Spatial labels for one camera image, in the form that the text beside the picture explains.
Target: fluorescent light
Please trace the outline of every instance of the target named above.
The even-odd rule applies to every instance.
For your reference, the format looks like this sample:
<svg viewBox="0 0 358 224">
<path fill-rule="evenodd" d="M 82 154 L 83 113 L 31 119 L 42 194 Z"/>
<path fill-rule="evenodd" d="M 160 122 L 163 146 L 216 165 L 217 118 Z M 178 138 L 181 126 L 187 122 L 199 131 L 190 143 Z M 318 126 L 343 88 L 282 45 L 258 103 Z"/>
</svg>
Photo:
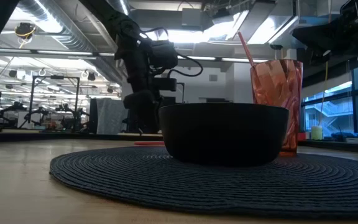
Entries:
<svg viewBox="0 0 358 224">
<path fill-rule="evenodd" d="M 275 34 L 274 20 L 269 16 L 249 39 L 248 44 L 264 44 Z"/>
<path fill-rule="evenodd" d="M 56 113 L 64 113 L 64 114 L 71 114 L 71 112 L 66 112 L 66 111 L 55 111 Z"/>
<path fill-rule="evenodd" d="M 38 82 L 41 81 L 42 83 L 47 84 L 47 85 L 50 84 L 49 82 L 47 82 L 45 80 L 41 80 L 40 78 L 36 78 L 35 81 L 38 81 Z"/>
<path fill-rule="evenodd" d="M 297 20 L 298 20 L 298 16 L 295 16 L 285 27 L 283 27 L 279 32 L 277 32 L 268 42 L 271 44 L 275 40 L 277 40 L 277 38 L 279 38 L 281 35 L 283 35 L 283 33 L 287 29 L 289 29 L 292 26 L 292 24 L 294 24 Z"/>
<path fill-rule="evenodd" d="M 31 53 L 30 50 L 24 50 L 24 49 L 0 49 L 0 52 L 3 52 L 3 53 Z"/>
<path fill-rule="evenodd" d="M 194 59 L 194 60 L 207 60 L 207 61 L 216 60 L 215 57 L 199 57 L 199 56 L 188 56 L 188 57 L 191 58 L 191 59 Z M 187 60 L 186 58 L 183 58 L 182 56 L 178 56 L 178 59 Z"/>
<path fill-rule="evenodd" d="M 58 51 L 58 50 L 39 50 L 40 54 L 52 54 L 52 55 L 82 55 L 92 56 L 92 52 L 71 52 L 71 51 Z"/>
<path fill-rule="evenodd" d="M 80 85 L 80 88 L 94 88 L 94 87 L 106 87 L 108 84 L 92 84 L 92 85 Z M 77 87 L 77 85 L 60 85 L 61 87 Z M 113 83 L 111 86 L 120 87 L 119 84 Z"/>
<path fill-rule="evenodd" d="M 76 94 L 75 92 L 66 89 L 62 89 L 62 91 L 65 91 L 66 93 Z"/>
<path fill-rule="evenodd" d="M 205 36 L 206 41 L 208 41 L 211 38 L 222 37 L 232 31 L 233 25 L 234 25 L 234 21 L 221 22 L 219 24 L 213 25 L 209 29 L 206 29 L 203 35 Z"/>
<path fill-rule="evenodd" d="M 47 102 L 47 99 L 33 98 L 32 101 Z"/>
<path fill-rule="evenodd" d="M 88 97 L 97 98 L 97 99 L 100 99 L 100 98 L 111 98 L 111 99 L 115 99 L 115 100 L 120 99 L 120 97 L 118 97 L 118 96 L 108 96 L 108 95 L 88 95 Z"/>
<path fill-rule="evenodd" d="M 222 62 L 240 62 L 240 63 L 249 63 L 248 59 L 244 59 L 244 58 L 222 58 Z M 267 60 L 262 60 L 262 59 L 254 59 L 255 63 L 262 63 L 262 62 L 267 62 Z"/>
<path fill-rule="evenodd" d="M 201 31 L 168 30 L 168 34 L 169 37 L 163 32 L 158 39 L 169 39 L 169 41 L 173 43 L 201 43 L 208 41 Z"/>
<path fill-rule="evenodd" d="M 124 0 L 119 0 L 119 2 L 121 3 L 121 7 L 122 7 L 124 14 L 128 15 L 128 9 L 127 9 L 127 6 L 125 5 Z"/>
<path fill-rule="evenodd" d="M 244 20 L 248 16 L 248 13 L 249 13 L 249 10 L 245 10 L 240 15 L 238 15 L 238 13 L 237 13 L 236 15 L 233 16 L 235 23 L 233 25 L 232 30 L 227 34 L 226 40 L 229 40 L 229 39 L 231 39 L 231 38 L 233 38 L 235 36 L 237 31 L 240 29 L 240 26 L 242 25 L 242 23 L 244 22 Z"/>
<path fill-rule="evenodd" d="M 14 91 L 4 91 L 2 92 L 4 95 L 20 95 L 20 96 L 30 96 L 31 93 L 24 92 L 14 92 Z M 75 99 L 75 95 L 72 94 L 61 94 L 61 93 L 34 93 L 34 96 L 59 96 L 68 99 Z M 112 95 L 78 95 L 79 100 L 85 100 L 87 97 L 92 98 L 118 98 L 117 96 Z"/>
<path fill-rule="evenodd" d="M 60 88 L 59 87 L 57 87 L 57 86 L 52 86 L 52 85 L 49 85 L 49 86 L 47 86 L 49 89 L 53 89 L 53 90 L 56 90 L 56 91 L 59 91 L 60 90 Z"/>
<path fill-rule="evenodd" d="M 152 39 L 152 40 L 158 40 L 158 37 L 157 37 L 155 31 L 153 31 L 153 32 L 148 32 L 148 33 L 146 33 L 146 35 L 147 35 L 150 39 Z"/>
<path fill-rule="evenodd" d="M 99 53 L 100 56 L 103 56 L 103 57 L 114 57 L 115 54 L 114 53 Z"/>
</svg>

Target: orange object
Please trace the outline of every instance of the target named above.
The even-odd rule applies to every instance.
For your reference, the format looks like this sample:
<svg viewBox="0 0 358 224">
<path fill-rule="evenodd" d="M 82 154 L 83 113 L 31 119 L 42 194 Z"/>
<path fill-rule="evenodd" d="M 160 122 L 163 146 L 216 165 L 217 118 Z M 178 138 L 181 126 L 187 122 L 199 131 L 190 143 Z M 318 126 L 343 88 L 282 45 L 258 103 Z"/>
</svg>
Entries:
<svg viewBox="0 0 358 224">
<path fill-rule="evenodd" d="M 238 32 L 238 35 L 239 35 L 239 37 L 240 37 L 242 47 L 244 48 L 244 50 L 245 50 L 245 52 L 246 52 L 246 55 L 247 55 L 247 57 L 248 57 L 249 63 L 250 63 L 251 66 L 253 67 L 253 66 L 255 65 L 255 63 L 254 63 L 254 59 L 252 59 L 251 53 L 249 52 L 249 49 L 248 49 L 248 47 L 247 47 L 247 43 L 246 43 L 246 41 L 244 40 L 244 38 L 242 37 L 241 32 Z"/>
<path fill-rule="evenodd" d="M 306 140 L 306 133 L 299 133 L 298 134 L 298 141 Z"/>
<path fill-rule="evenodd" d="M 281 106 L 290 111 L 281 156 L 295 156 L 298 147 L 302 67 L 296 60 L 271 60 L 250 70 L 254 103 Z"/>
<path fill-rule="evenodd" d="M 136 146 L 150 146 L 150 145 L 159 145 L 164 146 L 165 143 L 163 141 L 136 141 Z"/>
</svg>

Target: orange plastic cup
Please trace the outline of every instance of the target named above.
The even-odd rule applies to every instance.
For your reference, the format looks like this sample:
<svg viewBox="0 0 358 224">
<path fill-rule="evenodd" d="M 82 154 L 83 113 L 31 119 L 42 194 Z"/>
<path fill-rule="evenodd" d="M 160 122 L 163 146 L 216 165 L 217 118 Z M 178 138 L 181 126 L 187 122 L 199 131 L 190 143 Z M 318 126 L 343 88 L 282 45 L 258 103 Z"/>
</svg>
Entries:
<svg viewBox="0 0 358 224">
<path fill-rule="evenodd" d="M 297 60 L 271 60 L 251 70 L 254 103 L 281 106 L 290 111 L 281 156 L 295 156 L 298 148 L 303 64 Z"/>
</svg>

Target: pipe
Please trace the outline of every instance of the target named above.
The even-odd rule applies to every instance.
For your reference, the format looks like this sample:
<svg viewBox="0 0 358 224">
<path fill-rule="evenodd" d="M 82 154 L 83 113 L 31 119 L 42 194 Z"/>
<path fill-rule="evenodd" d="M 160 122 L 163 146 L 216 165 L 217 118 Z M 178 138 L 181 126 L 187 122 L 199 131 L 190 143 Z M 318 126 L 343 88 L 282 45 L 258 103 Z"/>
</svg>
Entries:
<svg viewBox="0 0 358 224">
<path fill-rule="evenodd" d="M 45 32 L 62 34 L 63 36 L 57 35 L 53 38 L 69 50 L 98 51 L 54 0 L 21 0 L 17 7 L 30 14 L 32 22 Z M 99 72 L 110 82 L 122 85 L 122 77 L 118 70 L 106 58 L 87 60 L 87 62 L 100 69 Z"/>
</svg>

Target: ceiling duct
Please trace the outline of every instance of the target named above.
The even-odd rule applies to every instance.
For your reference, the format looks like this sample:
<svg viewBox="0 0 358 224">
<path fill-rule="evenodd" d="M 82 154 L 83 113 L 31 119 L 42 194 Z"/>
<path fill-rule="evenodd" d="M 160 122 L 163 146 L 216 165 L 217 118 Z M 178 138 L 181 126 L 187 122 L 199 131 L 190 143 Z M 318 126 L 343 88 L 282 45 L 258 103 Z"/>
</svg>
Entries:
<svg viewBox="0 0 358 224">
<path fill-rule="evenodd" d="M 45 32 L 57 32 L 53 38 L 71 51 L 97 52 L 95 46 L 84 36 L 74 22 L 53 0 L 21 0 L 17 7 L 32 16 L 31 20 Z M 105 58 L 87 60 L 107 80 L 122 83 L 119 72 Z"/>
<path fill-rule="evenodd" d="M 256 0 L 239 31 L 249 41 L 256 30 L 265 22 L 276 6 L 276 1 Z"/>
</svg>

